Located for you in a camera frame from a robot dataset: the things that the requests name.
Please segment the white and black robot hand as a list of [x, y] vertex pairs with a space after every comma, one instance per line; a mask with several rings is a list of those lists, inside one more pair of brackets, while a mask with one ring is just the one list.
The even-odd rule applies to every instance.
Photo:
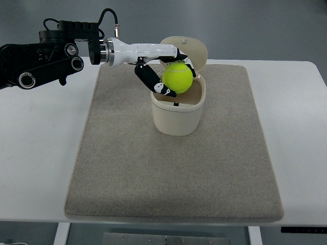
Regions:
[[165, 64], [182, 63], [196, 76], [190, 58], [172, 44], [134, 43], [127, 44], [118, 38], [108, 38], [100, 41], [101, 62], [111, 67], [123, 63], [134, 65], [134, 72], [145, 86], [154, 93], [176, 97], [176, 90], [166, 86], [157, 73], [148, 65], [152, 60], [160, 60]]

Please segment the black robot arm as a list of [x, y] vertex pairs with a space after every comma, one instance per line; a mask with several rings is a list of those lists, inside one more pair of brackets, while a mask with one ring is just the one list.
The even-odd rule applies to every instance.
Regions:
[[58, 80], [64, 86], [69, 75], [80, 72], [84, 62], [76, 43], [86, 41], [90, 62], [101, 61], [97, 22], [59, 21], [56, 30], [39, 32], [39, 43], [1, 46], [1, 88], [33, 89]]

